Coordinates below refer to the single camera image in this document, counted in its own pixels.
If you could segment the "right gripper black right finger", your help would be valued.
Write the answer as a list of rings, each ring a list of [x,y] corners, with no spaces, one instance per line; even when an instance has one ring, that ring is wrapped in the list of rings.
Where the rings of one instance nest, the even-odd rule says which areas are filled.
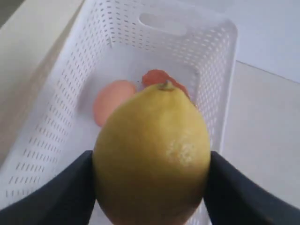
[[[204,202],[213,225],[298,225],[300,210],[267,192],[221,155],[210,154]]]

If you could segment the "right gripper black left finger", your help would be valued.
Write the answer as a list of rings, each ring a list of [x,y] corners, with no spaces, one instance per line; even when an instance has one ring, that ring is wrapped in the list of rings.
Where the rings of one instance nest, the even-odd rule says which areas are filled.
[[[0,211],[2,225],[87,225],[95,204],[92,152],[29,196]]]

